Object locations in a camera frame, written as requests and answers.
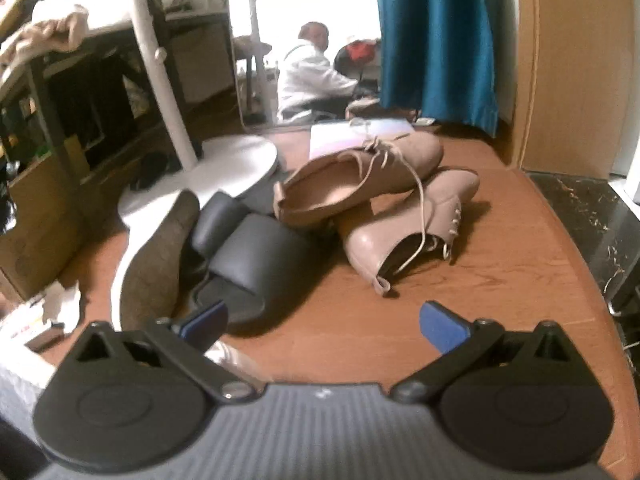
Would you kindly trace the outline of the white shoe brown sole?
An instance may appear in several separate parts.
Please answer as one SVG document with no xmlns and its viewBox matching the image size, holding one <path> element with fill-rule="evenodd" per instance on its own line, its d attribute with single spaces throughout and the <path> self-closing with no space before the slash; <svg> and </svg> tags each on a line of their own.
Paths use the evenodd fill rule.
<svg viewBox="0 0 640 480">
<path fill-rule="evenodd" d="M 182 250 L 199 214 L 198 196 L 190 190 L 139 212 L 112 285 L 111 318 L 116 330 L 140 330 L 149 320 L 174 313 Z"/>
</svg>

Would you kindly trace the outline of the front black slide sandal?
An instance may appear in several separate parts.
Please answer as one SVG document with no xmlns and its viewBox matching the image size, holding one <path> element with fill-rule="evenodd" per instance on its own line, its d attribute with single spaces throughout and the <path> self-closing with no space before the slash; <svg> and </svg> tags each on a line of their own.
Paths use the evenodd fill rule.
<svg viewBox="0 0 640 480">
<path fill-rule="evenodd" d="M 308 296 L 325 258 L 317 237 L 249 214 L 209 260 L 189 306 L 198 310 L 221 302 L 228 309 L 229 333 L 263 333 Z"/>
</svg>

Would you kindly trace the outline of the black slide sandal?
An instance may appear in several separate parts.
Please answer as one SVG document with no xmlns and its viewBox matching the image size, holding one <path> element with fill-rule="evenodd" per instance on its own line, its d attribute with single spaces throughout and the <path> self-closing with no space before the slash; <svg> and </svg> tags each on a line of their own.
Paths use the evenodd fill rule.
<svg viewBox="0 0 640 480">
<path fill-rule="evenodd" d="M 273 192 L 258 188 L 239 197 L 216 192 L 200 212 L 191 234 L 191 248 L 203 259 L 210 259 L 249 214 L 273 215 Z"/>
<path fill-rule="evenodd" d="M 229 333 L 263 333 L 308 296 L 325 258 L 317 237 L 249 214 L 209 260 L 189 306 L 198 310 L 221 302 L 228 309 Z"/>
</svg>

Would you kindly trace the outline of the lower beige lace-up shoe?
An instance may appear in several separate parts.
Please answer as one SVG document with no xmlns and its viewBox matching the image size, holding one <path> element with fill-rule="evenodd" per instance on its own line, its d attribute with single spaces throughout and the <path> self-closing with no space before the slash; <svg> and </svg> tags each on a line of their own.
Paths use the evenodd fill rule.
<svg viewBox="0 0 640 480">
<path fill-rule="evenodd" d="M 381 296 L 413 261 L 440 250 L 450 258 L 459 236 L 462 208 L 475 196 L 480 176 L 461 167 L 436 170 L 403 200 L 380 212 L 369 202 L 334 218 L 354 270 Z"/>
</svg>

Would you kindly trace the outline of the beige lace-up shoe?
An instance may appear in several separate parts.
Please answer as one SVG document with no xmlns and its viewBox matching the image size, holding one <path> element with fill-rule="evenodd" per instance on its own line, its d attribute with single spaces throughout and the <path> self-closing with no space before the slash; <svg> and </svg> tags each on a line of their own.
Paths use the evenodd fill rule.
<svg viewBox="0 0 640 480">
<path fill-rule="evenodd" d="M 459 236 L 462 208 L 475 196 L 480 176 L 461 167 L 436 170 L 403 200 L 380 212 L 369 202 L 334 218 L 354 270 L 381 296 L 413 261 L 440 250 L 450 258 Z"/>
<path fill-rule="evenodd" d="M 437 136 L 415 132 L 313 159 L 273 187 L 273 211 L 293 228 L 334 223 L 339 214 L 367 202 L 383 211 L 420 188 L 443 154 Z"/>
</svg>

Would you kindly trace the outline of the rear black slide sandal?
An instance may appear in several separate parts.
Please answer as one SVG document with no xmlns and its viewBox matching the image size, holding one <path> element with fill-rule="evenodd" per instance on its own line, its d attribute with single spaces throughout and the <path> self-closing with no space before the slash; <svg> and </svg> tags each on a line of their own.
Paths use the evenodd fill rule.
<svg viewBox="0 0 640 480">
<path fill-rule="evenodd" d="M 203 259 L 210 259 L 249 214 L 273 215 L 273 192 L 258 188 L 239 197 L 216 192 L 200 212 L 191 234 L 191 248 Z"/>
</svg>

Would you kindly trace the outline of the dark slippers behind stand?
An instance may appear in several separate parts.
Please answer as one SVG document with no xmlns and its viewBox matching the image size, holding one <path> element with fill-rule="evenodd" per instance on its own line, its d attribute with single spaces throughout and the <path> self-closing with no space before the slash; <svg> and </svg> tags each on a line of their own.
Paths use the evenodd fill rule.
<svg viewBox="0 0 640 480">
<path fill-rule="evenodd" d="M 163 152 L 149 152 L 140 159 L 137 177 L 130 184 L 133 191 L 143 191 L 150 188 L 165 174 L 169 157 Z"/>
</svg>

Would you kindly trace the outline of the white round stand base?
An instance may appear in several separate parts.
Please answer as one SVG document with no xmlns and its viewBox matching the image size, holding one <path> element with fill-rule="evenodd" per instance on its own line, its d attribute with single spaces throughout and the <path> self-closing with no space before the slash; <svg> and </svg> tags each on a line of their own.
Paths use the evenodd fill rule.
<svg viewBox="0 0 640 480">
<path fill-rule="evenodd" d="M 272 174 L 277 161 L 276 146 L 263 136 L 238 134 L 206 140 L 203 158 L 195 168 L 165 174 L 143 191 L 127 188 L 118 203 L 119 217 L 131 229 L 155 229 L 181 191 L 192 191 L 202 205 L 218 191 L 235 197 Z"/>
</svg>

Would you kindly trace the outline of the upper beige lace-up shoe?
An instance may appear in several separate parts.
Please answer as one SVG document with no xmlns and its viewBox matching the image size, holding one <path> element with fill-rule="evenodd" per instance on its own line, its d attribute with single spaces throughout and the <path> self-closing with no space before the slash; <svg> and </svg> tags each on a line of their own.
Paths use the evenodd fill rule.
<svg viewBox="0 0 640 480">
<path fill-rule="evenodd" d="M 293 228 L 334 223 L 339 214 L 367 202 L 383 211 L 420 188 L 443 154 L 437 136 L 415 132 L 313 159 L 273 187 L 273 211 Z"/>
</svg>

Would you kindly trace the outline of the purple white flat scale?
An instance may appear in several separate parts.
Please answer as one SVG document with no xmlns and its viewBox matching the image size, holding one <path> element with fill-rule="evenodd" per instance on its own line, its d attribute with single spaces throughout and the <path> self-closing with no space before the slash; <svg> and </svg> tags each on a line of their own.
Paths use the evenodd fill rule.
<svg viewBox="0 0 640 480">
<path fill-rule="evenodd" d="M 391 141 L 415 133 L 405 119 L 354 118 L 344 122 L 318 122 L 310 128 L 310 160 L 350 148 L 360 148 L 372 142 Z"/>
</svg>

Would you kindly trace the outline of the person in white jacket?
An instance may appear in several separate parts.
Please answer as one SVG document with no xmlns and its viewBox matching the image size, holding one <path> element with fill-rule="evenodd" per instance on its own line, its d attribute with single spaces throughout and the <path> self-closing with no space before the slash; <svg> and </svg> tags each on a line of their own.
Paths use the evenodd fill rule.
<svg viewBox="0 0 640 480">
<path fill-rule="evenodd" d="M 299 29 L 298 43 L 279 65 L 278 118 L 292 119 L 309 110 L 320 116 L 344 119 L 359 81 L 338 72 L 324 55 L 329 29 L 308 22 Z"/>
</svg>

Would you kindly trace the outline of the white stand pole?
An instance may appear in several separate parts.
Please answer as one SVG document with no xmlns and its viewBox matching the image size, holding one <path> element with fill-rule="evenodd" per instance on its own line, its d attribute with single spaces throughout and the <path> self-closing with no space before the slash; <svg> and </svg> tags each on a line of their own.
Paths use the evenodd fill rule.
<svg viewBox="0 0 640 480">
<path fill-rule="evenodd" d="M 198 164 L 166 70 L 168 51 L 158 42 L 148 0 L 129 0 L 129 15 L 142 61 L 171 144 L 184 170 Z"/>
</svg>

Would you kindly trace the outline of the teal curtain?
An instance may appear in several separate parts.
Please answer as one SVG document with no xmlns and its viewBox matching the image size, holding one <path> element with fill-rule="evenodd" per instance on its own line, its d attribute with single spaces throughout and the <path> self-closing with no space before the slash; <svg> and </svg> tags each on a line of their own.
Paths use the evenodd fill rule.
<svg viewBox="0 0 640 480">
<path fill-rule="evenodd" d="M 486 0 L 378 0 L 380 102 L 494 136 L 495 57 Z"/>
</svg>

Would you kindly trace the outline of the leaning mirror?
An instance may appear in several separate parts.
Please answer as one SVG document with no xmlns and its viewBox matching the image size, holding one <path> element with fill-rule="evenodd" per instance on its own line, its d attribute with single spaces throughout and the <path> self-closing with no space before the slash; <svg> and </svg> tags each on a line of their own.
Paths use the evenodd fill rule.
<svg viewBox="0 0 640 480">
<path fill-rule="evenodd" d="M 230 0 L 230 15 L 245 125 L 340 119 L 378 93 L 378 0 Z"/>
</svg>

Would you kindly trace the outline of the beige cloth on desk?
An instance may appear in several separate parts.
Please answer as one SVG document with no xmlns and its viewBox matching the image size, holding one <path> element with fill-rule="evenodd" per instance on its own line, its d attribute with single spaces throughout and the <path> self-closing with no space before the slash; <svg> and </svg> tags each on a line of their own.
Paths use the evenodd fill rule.
<svg viewBox="0 0 640 480">
<path fill-rule="evenodd" d="M 1 45 L 1 69 L 50 51 L 75 51 L 88 31 L 88 11 L 77 4 L 55 11 L 53 18 L 28 22 Z"/>
</svg>

